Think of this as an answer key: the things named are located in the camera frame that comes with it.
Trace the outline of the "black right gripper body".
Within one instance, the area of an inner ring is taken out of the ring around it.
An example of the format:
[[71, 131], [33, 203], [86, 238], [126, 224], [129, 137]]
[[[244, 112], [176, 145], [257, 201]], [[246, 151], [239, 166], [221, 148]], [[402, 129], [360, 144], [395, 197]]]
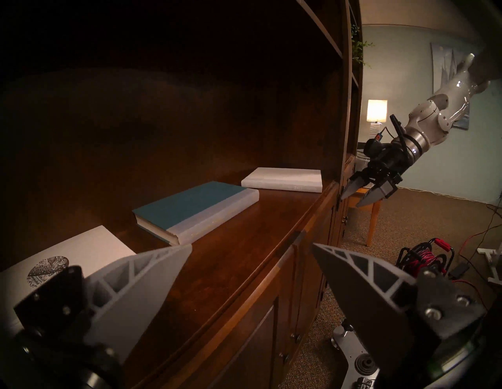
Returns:
[[368, 143], [366, 156], [369, 157], [367, 168], [374, 183], [386, 179], [394, 183], [402, 182], [402, 175], [411, 166], [411, 156], [398, 144]]

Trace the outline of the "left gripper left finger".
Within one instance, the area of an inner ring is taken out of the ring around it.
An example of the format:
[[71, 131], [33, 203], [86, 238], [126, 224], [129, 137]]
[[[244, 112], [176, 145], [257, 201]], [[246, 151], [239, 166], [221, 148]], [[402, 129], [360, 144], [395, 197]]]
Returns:
[[68, 266], [14, 306], [22, 331], [50, 339], [111, 348], [124, 363], [164, 304], [192, 253], [177, 245], [131, 255], [87, 277]]

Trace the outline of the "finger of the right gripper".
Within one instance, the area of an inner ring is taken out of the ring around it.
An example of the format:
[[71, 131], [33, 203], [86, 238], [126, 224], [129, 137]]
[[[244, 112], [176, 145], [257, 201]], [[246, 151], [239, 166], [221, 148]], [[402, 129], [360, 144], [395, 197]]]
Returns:
[[398, 187], [392, 180], [387, 179], [381, 184], [374, 185], [356, 204], [356, 208], [361, 208], [376, 203], [384, 198], [389, 198], [397, 191]]
[[344, 200], [351, 195], [353, 195], [358, 189], [365, 187], [369, 183], [372, 183], [372, 178], [370, 175], [370, 169], [363, 169], [361, 171], [355, 172], [348, 180], [342, 194], [341, 200]]

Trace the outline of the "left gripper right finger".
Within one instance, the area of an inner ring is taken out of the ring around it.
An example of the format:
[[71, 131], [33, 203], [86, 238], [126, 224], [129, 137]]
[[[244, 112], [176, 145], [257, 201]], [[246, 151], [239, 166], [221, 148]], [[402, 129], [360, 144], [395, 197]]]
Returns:
[[428, 268], [417, 276], [382, 259], [323, 244], [313, 256], [345, 315], [333, 341], [348, 387], [461, 388], [483, 352], [487, 311]]

